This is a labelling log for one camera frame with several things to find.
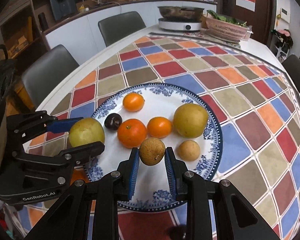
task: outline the table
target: table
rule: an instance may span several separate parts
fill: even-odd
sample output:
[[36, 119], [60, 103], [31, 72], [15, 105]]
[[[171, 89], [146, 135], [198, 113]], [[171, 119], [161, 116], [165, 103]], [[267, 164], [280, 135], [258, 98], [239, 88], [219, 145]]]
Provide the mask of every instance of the table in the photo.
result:
[[[300, 226], [300, 97], [279, 70], [282, 65], [253, 40], [241, 48], [254, 47], [255, 54], [278, 68], [226, 45], [154, 30], [132, 34], [81, 65], [38, 110], [59, 119], [88, 117], [111, 95], [146, 82], [195, 92], [222, 127], [224, 149], [213, 180], [229, 179], [281, 239], [291, 239]], [[30, 154], [50, 156], [65, 147], [66, 133], [47, 133], [25, 145]], [[84, 178], [83, 169], [76, 171], [79, 177]], [[30, 230], [52, 203], [18, 212], [23, 228]], [[119, 209], [118, 216], [121, 239], [169, 239], [169, 227], [186, 223], [186, 205], [151, 214]], [[212, 228], [215, 235], [215, 223]]]

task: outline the door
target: door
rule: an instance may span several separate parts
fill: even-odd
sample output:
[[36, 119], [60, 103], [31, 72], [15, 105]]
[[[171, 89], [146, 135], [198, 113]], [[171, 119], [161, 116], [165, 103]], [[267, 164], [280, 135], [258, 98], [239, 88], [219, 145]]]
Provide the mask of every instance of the door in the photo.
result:
[[263, 44], [268, 43], [272, 26], [274, 0], [255, 0], [255, 11], [236, 5], [236, 0], [222, 0], [222, 14], [234, 17], [252, 25], [251, 38]]

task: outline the metal screw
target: metal screw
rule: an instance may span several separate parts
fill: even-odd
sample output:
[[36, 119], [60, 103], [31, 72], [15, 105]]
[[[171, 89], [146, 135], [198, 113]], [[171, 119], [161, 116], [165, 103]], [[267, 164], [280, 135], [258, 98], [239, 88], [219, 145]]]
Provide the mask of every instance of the metal screw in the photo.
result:
[[67, 154], [65, 154], [65, 158], [66, 158], [67, 160], [70, 160], [70, 159], [72, 158], [72, 156], [71, 156], [71, 154], [67, 153]]
[[229, 180], [223, 179], [223, 180], [221, 181], [221, 184], [222, 184], [223, 186], [225, 186], [225, 187], [229, 187], [231, 183], [230, 183]]
[[75, 184], [77, 187], [82, 186], [83, 183], [84, 183], [84, 181], [83, 181], [82, 179], [77, 179], [77, 180], [74, 182], [74, 184]]
[[192, 178], [194, 176], [194, 173], [192, 171], [186, 171], [185, 176], [188, 178]]
[[117, 178], [120, 176], [120, 172], [119, 171], [113, 171], [111, 172], [111, 177]]
[[61, 185], [65, 184], [66, 183], [66, 179], [64, 177], [59, 177], [58, 178], [58, 183], [61, 184]]

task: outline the tangerine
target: tangerine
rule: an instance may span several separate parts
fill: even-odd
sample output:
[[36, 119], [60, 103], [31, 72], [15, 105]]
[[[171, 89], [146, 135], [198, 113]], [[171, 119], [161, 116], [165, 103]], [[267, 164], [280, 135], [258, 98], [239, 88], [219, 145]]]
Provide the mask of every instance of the tangerine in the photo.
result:
[[130, 93], [123, 98], [123, 107], [129, 112], [136, 112], [143, 108], [145, 100], [142, 95]]
[[117, 130], [118, 140], [128, 149], [139, 147], [147, 137], [147, 128], [138, 119], [124, 121]]
[[164, 138], [172, 131], [172, 123], [169, 119], [158, 116], [152, 118], [147, 125], [148, 132], [152, 137]]

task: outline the plate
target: plate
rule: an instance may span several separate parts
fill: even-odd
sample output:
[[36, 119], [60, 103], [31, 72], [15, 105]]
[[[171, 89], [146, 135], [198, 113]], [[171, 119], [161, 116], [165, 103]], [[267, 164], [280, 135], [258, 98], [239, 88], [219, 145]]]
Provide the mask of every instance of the plate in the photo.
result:
[[[122, 107], [125, 95], [139, 93], [145, 99], [143, 108], [138, 112], [128, 112]], [[124, 148], [117, 139], [117, 133], [104, 127], [106, 117], [111, 113], [118, 113], [123, 121], [136, 118], [145, 126], [148, 121], [156, 116], [164, 116], [173, 120], [175, 110], [185, 103], [195, 103], [203, 106], [209, 113], [207, 126], [202, 136], [195, 138], [201, 149], [200, 157], [193, 162], [185, 162], [188, 169], [200, 174], [203, 178], [211, 180], [217, 171], [222, 153], [222, 133], [220, 124], [211, 108], [196, 94], [182, 87], [165, 83], [147, 83], [127, 88], [107, 99], [92, 115], [98, 120], [105, 130], [105, 151], [93, 158], [85, 165], [85, 170], [90, 181], [101, 179], [103, 175], [115, 171], [121, 161], [130, 156], [130, 149]], [[186, 138], [172, 132], [163, 138], [166, 147], [176, 147]], [[157, 165], [146, 166], [139, 164], [136, 188], [132, 200], [118, 202], [120, 207], [139, 212], [159, 212], [175, 208], [184, 202], [175, 202], [169, 192], [169, 184], [164, 160]]]

